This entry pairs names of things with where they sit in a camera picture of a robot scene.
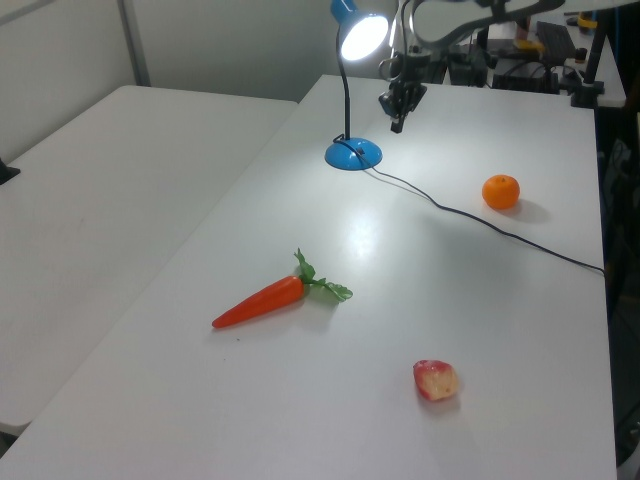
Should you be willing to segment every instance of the power cord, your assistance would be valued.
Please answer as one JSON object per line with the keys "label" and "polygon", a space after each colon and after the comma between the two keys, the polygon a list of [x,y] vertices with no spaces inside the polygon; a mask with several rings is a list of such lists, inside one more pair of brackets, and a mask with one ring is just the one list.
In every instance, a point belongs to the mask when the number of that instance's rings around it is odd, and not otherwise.
{"label": "power cord", "polygon": [[396,177],[394,175],[390,175],[388,173],[384,173],[381,172],[380,170],[378,170],[377,168],[375,168],[374,166],[372,166],[366,158],[364,158],[364,156],[358,152],[355,148],[353,148],[351,145],[349,145],[348,143],[343,141],[344,136],[343,135],[339,135],[337,136],[333,141],[335,143],[339,143],[341,145],[344,145],[345,147],[347,147],[349,150],[351,150],[357,157],[358,159],[363,162],[365,165],[367,165],[369,168],[371,168],[374,172],[376,172],[378,175],[381,175],[383,177],[387,177],[387,178],[391,178],[393,180],[396,180],[398,182],[404,183],[405,185],[407,185],[409,188],[413,189],[414,191],[418,192],[420,195],[422,195],[424,198],[426,198],[427,200],[429,200],[431,203],[433,203],[436,207],[438,207],[440,210],[444,210],[446,212],[451,212],[451,213],[455,213],[457,215],[462,215],[463,217],[467,217],[470,218],[472,220],[475,220],[476,222],[479,222],[489,228],[491,228],[492,230],[500,233],[501,235],[504,235],[505,237],[510,237],[516,240],[519,240],[523,243],[526,243],[527,245],[530,245],[534,248],[537,248],[538,250],[541,250],[545,253],[548,253],[549,255],[553,255],[554,257],[558,257],[561,258],[562,260],[565,260],[567,262],[573,263],[575,265],[579,265],[581,267],[585,267],[585,268],[590,268],[592,270],[596,270],[600,273],[602,273],[603,275],[605,274],[604,269],[600,268],[598,266],[595,265],[591,265],[589,263],[585,263],[585,262],[581,262],[580,260],[575,260],[573,258],[567,257],[565,255],[562,255],[560,253],[554,252],[553,250],[550,250],[546,247],[543,247],[542,245],[538,245],[537,243],[532,242],[531,240],[527,240],[524,237],[521,237],[520,235],[516,235],[515,233],[510,233],[507,232],[506,230],[502,230],[501,228],[495,226],[494,224],[480,218],[477,217],[475,215],[472,215],[471,213],[465,212],[463,210],[458,210],[456,208],[451,208],[451,207],[447,207],[444,205],[439,204],[438,202],[436,202],[428,193],[420,190],[418,187],[416,187],[415,185],[409,183],[406,180],[403,180],[402,178]]}

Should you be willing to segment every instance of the desk lamp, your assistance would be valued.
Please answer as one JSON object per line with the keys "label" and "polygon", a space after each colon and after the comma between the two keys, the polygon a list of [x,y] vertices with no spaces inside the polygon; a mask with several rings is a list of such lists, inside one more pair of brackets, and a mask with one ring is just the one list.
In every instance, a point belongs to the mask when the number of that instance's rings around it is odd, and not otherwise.
{"label": "desk lamp", "polygon": [[[331,13],[339,25],[336,56],[344,85],[344,134],[336,137],[324,158],[329,165],[341,170],[366,170],[380,163],[382,150],[364,138],[351,138],[349,84],[342,59],[361,60],[373,53],[387,36],[389,22],[381,15],[359,11],[353,0],[332,0]],[[360,160],[354,150],[366,162]]]}

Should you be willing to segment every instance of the toy carrot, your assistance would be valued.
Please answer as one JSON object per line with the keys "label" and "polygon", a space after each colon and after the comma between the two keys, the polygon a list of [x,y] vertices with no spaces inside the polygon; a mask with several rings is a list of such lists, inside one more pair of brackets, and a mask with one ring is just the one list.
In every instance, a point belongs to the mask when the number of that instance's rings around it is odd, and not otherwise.
{"label": "toy carrot", "polygon": [[300,262],[299,276],[288,276],[268,287],[263,288],[258,293],[251,295],[246,300],[240,302],[231,310],[220,315],[213,321],[214,328],[223,328],[244,322],[250,318],[263,315],[286,305],[290,305],[302,298],[305,285],[318,285],[331,291],[339,302],[344,302],[353,296],[353,292],[347,287],[336,283],[327,282],[326,278],[314,280],[315,269],[309,265],[300,249],[293,254]]}

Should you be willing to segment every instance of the apple slice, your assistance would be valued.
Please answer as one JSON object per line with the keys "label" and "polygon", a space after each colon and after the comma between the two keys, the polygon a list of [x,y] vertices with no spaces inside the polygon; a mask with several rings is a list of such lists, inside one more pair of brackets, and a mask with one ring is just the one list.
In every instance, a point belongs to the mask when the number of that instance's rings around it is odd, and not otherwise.
{"label": "apple slice", "polygon": [[442,400],[458,392],[456,371],[440,360],[420,360],[413,366],[413,378],[418,391],[427,400]]}

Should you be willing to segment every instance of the white wall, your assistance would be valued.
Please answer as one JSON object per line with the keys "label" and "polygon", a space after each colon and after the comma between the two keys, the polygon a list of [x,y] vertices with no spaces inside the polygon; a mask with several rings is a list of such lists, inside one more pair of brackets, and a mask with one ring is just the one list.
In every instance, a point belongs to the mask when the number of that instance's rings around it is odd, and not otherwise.
{"label": "white wall", "polygon": [[0,158],[132,84],[117,0],[55,0],[0,25]]}
{"label": "white wall", "polygon": [[[150,83],[300,101],[338,74],[330,0],[129,0]],[[359,0],[392,18],[397,0]],[[347,74],[377,78],[388,48]]]}

